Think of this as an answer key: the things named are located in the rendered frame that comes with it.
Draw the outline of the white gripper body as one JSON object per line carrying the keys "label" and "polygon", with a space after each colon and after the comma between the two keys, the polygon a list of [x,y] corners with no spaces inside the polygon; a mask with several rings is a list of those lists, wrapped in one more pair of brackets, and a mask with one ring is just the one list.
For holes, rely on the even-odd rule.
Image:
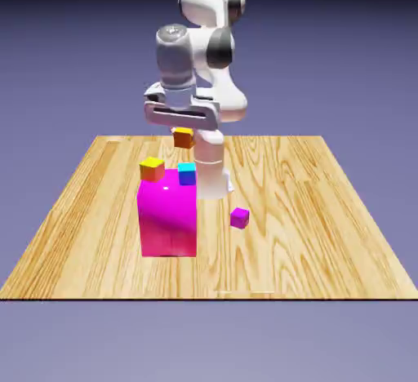
{"label": "white gripper body", "polygon": [[218,113],[213,104],[191,104],[188,107],[171,107],[164,103],[146,101],[145,117],[148,122],[168,127],[186,127],[195,130],[218,129]]}

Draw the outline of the small orange cube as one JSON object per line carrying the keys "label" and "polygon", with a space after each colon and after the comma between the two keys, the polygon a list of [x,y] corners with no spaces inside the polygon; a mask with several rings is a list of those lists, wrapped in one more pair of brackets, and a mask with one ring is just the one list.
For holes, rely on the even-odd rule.
{"label": "small orange cube", "polygon": [[174,146],[181,149],[191,149],[194,146],[193,129],[175,127],[172,131]]}

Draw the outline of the small blue cube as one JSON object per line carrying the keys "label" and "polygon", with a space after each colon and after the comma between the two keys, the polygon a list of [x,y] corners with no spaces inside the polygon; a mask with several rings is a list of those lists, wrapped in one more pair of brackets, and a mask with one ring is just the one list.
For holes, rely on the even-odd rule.
{"label": "small blue cube", "polygon": [[196,165],[194,162],[180,162],[177,171],[180,185],[196,185]]}

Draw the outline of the small yellow cube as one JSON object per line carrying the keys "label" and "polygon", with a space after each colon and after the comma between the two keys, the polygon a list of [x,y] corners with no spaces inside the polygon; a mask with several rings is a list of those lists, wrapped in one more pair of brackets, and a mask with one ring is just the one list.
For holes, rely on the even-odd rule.
{"label": "small yellow cube", "polygon": [[165,175],[165,162],[160,158],[147,157],[140,162],[140,179],[158,182]]}

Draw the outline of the small purple cube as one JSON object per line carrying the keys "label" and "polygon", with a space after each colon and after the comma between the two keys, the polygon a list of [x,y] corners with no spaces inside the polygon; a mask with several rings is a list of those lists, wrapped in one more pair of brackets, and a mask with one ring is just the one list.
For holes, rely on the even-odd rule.
{"label": "small purple cube", "polygon": [[236,207],[230,213],[230,225],[237,229],[245,229],[249,222],[249,216],[249,210]]}

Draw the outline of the large magenta box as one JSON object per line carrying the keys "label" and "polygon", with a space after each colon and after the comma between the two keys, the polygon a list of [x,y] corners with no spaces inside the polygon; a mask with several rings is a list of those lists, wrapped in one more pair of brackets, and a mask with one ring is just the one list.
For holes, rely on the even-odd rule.
{"label": "large magenta box", "polygon": [[197,255],[196,186],[180,184],[176,169],[157,182],[142,181],[137,208],[143,257]]}

